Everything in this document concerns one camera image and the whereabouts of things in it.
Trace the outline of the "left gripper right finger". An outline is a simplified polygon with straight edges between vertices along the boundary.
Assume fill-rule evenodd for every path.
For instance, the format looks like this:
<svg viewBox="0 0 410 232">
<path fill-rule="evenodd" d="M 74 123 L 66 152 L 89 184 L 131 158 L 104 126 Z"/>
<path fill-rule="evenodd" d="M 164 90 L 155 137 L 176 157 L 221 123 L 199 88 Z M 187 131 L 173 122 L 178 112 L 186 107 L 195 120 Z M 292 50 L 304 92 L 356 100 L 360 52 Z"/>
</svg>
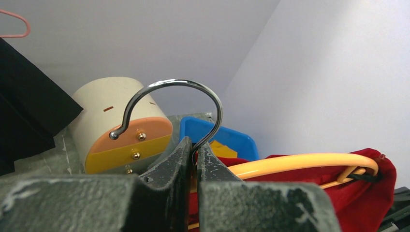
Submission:
<svg viewBox="0 0 410 232">
<path fill-rule="evenodd" d="M 198 149 L 199 230 L 202 232 L 339 232 L 328 195 L 316 184 L 245 182 L 211 151 Z"/>
</svg>

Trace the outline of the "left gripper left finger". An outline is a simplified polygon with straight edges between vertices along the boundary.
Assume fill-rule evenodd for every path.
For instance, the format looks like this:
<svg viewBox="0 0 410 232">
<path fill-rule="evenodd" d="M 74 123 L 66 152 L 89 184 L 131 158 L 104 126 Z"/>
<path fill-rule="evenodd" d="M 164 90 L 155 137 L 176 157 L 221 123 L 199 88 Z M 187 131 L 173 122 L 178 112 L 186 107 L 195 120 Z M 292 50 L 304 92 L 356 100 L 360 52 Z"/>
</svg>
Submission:
<svg viewBox="0 0 410 232">
<path fill-rule="evenodd" d="M 190 151 L 184 138 L 142 175 L 36 176 L 0 205 L 3 232 L 185 232 Z"/>
</svg>

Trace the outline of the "orange hanger with red skirt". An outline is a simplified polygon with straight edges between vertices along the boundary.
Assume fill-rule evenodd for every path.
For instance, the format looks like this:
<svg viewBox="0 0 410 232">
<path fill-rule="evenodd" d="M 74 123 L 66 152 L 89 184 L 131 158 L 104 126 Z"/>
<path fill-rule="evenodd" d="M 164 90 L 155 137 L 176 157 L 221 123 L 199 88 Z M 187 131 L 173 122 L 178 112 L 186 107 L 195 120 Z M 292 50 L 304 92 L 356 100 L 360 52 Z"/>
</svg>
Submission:
<svg viewBox="0 0 410 232">
<path fill-rule="evenodd" d="M 199 150 L 199 148 L 208 142 L 218 132 L 222 122 L 222 103 L 214 91 L 207 86 L 192 80 L 162 80 L 150 84 L 147 87 L 143 87 L 141 90 L 136 92 L 125 107 L 121 126 L 109 133 L 110 139 L 118 139 L 120 135 L 128 129 L 132 111 L 135 105 L 144 96 L 154 90 L 171 86 L 184 86 L 197 89 L 209 96 L 216 106 L 216 122 L 210 132 L 193 146 L 191 150 L 191 157 L 194 158 L 195 153 Z M 353 179 L 358 179 L 359 177 L 363 177 L 365 173 L 368 173 L 369 177 L 375 179 L 379 173 L 379 166 L 373 159 L 350 153 L 311 153 L 282 156 L 279 158 L 264 159 L 235 165 L 229 167 L 228 170 L 233 173 L 234 177 L 243 180 L 285 171 L 330 166 L 344 166 L 345 170 L 341 172 L 335 181 L 321 185 L 321 188 L 323 189 L 344 184 L 352 181 Z"/>
</svg>

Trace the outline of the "yellow skirt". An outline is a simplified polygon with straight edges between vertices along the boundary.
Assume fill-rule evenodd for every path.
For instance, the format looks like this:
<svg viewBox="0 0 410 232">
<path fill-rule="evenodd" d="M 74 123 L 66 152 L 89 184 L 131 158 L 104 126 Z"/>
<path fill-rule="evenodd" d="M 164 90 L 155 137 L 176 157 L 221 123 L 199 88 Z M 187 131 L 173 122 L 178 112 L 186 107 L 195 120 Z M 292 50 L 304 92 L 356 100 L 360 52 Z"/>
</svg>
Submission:
<svg viewBox="0 0 410 232">
<path fill-rule="evenodd" d="M 230 158 L 230 159 L 237 158 L 236 151 L 232 150 L 226 145 L 219 143 L 216 140 L 212 141 L 209 145 L 214 155 L 217 157 Z"/>
</svg>

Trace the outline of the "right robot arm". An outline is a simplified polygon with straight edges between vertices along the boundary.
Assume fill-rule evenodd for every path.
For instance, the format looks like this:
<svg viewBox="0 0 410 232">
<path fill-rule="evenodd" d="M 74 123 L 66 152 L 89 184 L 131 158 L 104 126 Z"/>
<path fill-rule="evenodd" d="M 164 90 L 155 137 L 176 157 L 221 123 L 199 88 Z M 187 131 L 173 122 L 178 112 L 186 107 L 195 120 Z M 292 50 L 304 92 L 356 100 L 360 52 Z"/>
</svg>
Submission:
<svg viewBox="0 0 410 232">
<path fill-rule="evenodd" d="M 410 232 L 410 189 L 394 190 L 394 203 L 382 220 L 379 232 Z"/>
</svg>

